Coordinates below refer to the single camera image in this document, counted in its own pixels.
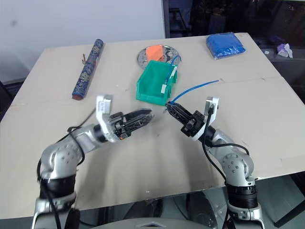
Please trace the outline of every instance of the blue plastic bag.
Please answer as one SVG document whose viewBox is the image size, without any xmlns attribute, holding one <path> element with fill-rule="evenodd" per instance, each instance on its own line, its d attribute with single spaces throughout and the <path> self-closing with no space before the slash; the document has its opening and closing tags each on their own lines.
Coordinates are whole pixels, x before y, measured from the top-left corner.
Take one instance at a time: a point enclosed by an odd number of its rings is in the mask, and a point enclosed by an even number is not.
<svg viewBox="0 0 305 229">
<path fill-rule="evenodd" d="M 206 45 L 215 60 L 246 51 L 232 32 L 212 34 L 206 39 Z"/>
</svg>

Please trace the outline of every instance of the green plastic bin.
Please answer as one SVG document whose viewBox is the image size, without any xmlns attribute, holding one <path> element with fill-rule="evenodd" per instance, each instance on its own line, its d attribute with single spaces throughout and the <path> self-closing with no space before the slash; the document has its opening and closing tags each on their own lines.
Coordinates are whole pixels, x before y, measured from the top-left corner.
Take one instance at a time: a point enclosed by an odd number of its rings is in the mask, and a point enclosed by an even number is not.
<svg viewBox="0 0 305 229">
<path fill-rule="evenodd" d="M 164 106 L 168 98 L 171 97 L 173 84 L 177 81 L 177 71 L 168 79 L 164 93 L 161 93 L 162 85 L 165 82 L 169 68 L 171 68 L 169 73 L 171 75 L 175 66 L 169 63 L 150 61 L 137 82 L 136 99 Z"/>
</svg>

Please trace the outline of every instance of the table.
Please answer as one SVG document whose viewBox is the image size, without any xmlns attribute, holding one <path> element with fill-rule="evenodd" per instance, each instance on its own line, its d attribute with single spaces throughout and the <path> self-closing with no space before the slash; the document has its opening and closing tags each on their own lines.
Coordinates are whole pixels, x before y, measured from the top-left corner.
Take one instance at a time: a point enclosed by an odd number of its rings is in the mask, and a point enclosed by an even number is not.
<svg viewBox="0 0 305 229">
<path fill-rule="evenodd" d="M 135 99 L 142 73 L 138 52 L 153 44 L 174 47 L 182 56 L 173 97 L 194 85 L 219 79 L 177 102 L 203 112 L 207 96 L 219 96 L 214 128 L 246 146 L 258 179 L 305 170 L 304 104 L 247 33 L 238 33 L 246 52 L 214 60 L 206 37 L 105 44 L 82 101 L 71 99 L 92 45 L 46 49 L 0 123 L 0 218 L 33 215 L 39 195 L 36 165 L 43 150 L 79 124 L 98 94 L 114 96 L 112 112 L 151 108 L 155 118 L 132 136 L 106 143 L 78 167 L 79 209 L 123 204 L 224 185 L 203 155 L 200 142 L 181 131 L 163 106 Z M 91 117 L 90 123 L 97 123 Z"/>
</svg>

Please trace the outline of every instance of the blue cable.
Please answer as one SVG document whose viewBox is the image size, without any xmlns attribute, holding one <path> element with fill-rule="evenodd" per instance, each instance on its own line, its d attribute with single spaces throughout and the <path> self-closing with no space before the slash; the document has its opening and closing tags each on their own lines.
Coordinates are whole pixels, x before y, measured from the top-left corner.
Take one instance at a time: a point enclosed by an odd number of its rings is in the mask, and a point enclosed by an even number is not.
<svg viewBox="0 0 305 229">
<path fill-rule="evenodd" d="M 168 68 L 167 77 L 166 77 L 166 79 L 165 79 L 165 83 L 164 83 L 165 85 L 167 85 L 167 81 L 168 81 L 168 79 L 169 79 L 169 77 L 170 77 L 170 72 L 173 70 L 173 69 L 172 69 L 172 65 L 173 65 L 173 63 L 175 62 L 175 60 L 176 60 L 178 57 L 180 57 L 180 61 L 182 61 L 180 55 L 176 55 L 176 56 L 172 59 L 171 66 Z"/>
<path fill-rule="evenodd" d="M 210 81 L 210 82 L 207 82 L 207 83 L 203 83 L 203 84 L 201 84 L 201 85 L 197 85 L 197 86 L 195 86 L 195 87 L 192 87 L 192 88 L 190 88 L 190 89 L 187 89 L 186 91 L 184 91 L 184 92 L 182 92 L 180 95 L 178 95 L 176 98 L 174 98 L 172 101 L 171 101 L 171 104 L 173 104 L 177 99 L 179 99 L 182 95 L 184 95 L 184 94 L 186 94 L 186 93 L 188 93 L 188 92 L 190 92 L 190 91 L 192 91 L 192 90 L 194 90 L 194 89 L 197 89 L 197 88 L 199 88 L 199 87 L 203 87 L 203 86 L 206 86 L 206 85 L 208 85 L 208 84 L 210 84 L 210 83 L 215 83 L 215 82 L 218 82 L 219 80 L 214 80 L 214 81 Z"/>
</svg>

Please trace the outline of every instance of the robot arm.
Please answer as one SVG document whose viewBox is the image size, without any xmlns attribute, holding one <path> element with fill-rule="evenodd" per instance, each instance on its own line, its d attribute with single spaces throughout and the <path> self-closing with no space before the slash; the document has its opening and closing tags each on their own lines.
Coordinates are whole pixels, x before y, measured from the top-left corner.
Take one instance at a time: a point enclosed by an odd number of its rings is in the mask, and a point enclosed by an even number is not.
<svg viewBox="0 0 305 229">
<path fill-rule="evenodd" d="M 77 165 L 83 162 L 86 153 L 102 147 L 107 141 L 113 143 L 131 136 L 132 131 L 153 118 L 150 109 L 110 115 L 111 100 L 110 95 L 97 97 L 98 125 L 75 129 L 43 151 L 37 169 L 41 191 L 36 199 L 32 229 L 78 228 L 80 213 L 71 207 L 76 199 Z"/>
<path fill-rule="evenodd" d="M 183 124 L 181 131 L 194 141 L 201 141 L 204 151 L 208 150 L 222 166 L 228 190 L 227 205 L 231 215 L 229 224 L 234 224 L 232 228 L 238 228 L 238 225 L 243 225 L 241 226 L 243 228 L 244 223 L 250 226 L 253 222 L 258 222 L 264 229 L 261 206 L 257 202 L 255 180 L 251 176 L 254 169 L 252 159 L 248 154 L 240 151 L 239 147 L 242 146 L 234 144 L 233 140 L 221 130 L 209 126 L 215 120 L 218 101 L 217 97 L 208 97 L 204 115 L 199 111 L 191 114 L 177 103 L 168 102 L 166 108 L 171 116 Z"/>
</svg>

